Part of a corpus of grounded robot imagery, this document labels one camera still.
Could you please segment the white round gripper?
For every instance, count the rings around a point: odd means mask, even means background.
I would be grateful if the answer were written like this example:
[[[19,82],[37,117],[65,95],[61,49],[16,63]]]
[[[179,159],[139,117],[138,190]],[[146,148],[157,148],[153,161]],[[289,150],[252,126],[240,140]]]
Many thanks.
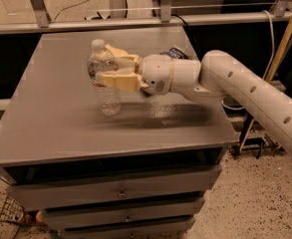
[[[106,48],[115,56],[120,69],[139,68],[141,75],[97,73],[96,80],[100,85],[128,92],[142,89],[149,95],[165,95],[169,92],[172,75],[172,59],[169,56],[149,55],[142,59],[139,55],[130,54],[110,44]]]

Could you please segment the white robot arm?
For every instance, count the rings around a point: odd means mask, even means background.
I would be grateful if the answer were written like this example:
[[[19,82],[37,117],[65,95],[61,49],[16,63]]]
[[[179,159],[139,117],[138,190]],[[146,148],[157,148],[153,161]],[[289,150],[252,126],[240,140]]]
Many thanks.
[[[121,53],[107,69],[95,72],[95,81],[149,95],[177,93],[195,103],[229,95],[292,155],[292,99],[225,52],[209,51],[200,61]]]

